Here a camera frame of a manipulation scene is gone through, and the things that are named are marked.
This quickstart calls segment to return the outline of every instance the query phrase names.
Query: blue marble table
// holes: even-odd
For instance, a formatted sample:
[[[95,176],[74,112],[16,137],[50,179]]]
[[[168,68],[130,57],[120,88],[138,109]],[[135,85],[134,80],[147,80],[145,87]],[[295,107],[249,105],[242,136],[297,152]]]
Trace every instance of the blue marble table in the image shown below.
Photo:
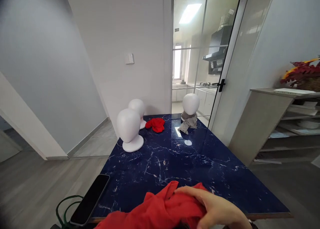
[[[292,217],[289,210],[262,182],[198,120],[189,135],[177,131],[181,114],[161,117],[164,131],[142,129],[143,147],[132,153],[122,149],[119,139],[101,174],[110,182],[96,207],[92,221],[113,211],[130,212],[143,202],[146,192],[158,193],[170,181],[180,186],[198,182],[216,195],[238,206],[250,219]]]

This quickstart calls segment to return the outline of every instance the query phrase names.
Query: black door handle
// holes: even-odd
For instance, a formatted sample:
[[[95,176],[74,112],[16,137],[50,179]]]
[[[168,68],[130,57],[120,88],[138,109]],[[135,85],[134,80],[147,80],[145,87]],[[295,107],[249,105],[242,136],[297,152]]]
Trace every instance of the black door handle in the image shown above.
[[[219,92],[222,92],[223,86],[225,85],[225,79],[221,79],[221,83],[217,84],[217,86],[219,87]]]

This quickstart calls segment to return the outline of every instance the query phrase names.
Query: hand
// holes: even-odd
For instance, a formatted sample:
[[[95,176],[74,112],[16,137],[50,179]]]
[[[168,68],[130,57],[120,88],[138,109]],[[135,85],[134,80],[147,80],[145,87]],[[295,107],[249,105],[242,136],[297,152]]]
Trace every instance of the hand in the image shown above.
[[[208,191],[193,187],[180,187],[175,193],[194,196],[207,209],[207,214],[199,221],[197,229],[209,229],[214,225],[227,225],[230,229],[252,229],[243,212],[233,203]]]

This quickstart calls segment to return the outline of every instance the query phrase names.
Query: phone screen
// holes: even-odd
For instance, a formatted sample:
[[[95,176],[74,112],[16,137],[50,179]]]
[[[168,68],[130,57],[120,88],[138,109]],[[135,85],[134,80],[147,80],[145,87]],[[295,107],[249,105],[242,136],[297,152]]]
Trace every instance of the phone screen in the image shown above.
[[[73,213],[70,219],[71,224],[83,226],[88,222],[93,209],[96,207],[102,192],[109,182],[109,179],[110,176],[108,175],[100,174],[97,176],[87,194]]]

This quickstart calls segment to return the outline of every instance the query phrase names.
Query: basket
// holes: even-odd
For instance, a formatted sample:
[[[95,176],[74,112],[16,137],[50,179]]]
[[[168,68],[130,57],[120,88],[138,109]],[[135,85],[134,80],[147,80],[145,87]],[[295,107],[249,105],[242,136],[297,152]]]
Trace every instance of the basket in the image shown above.
[[[320,92],[320,77],[301,81],[297,84],[297,89]]]

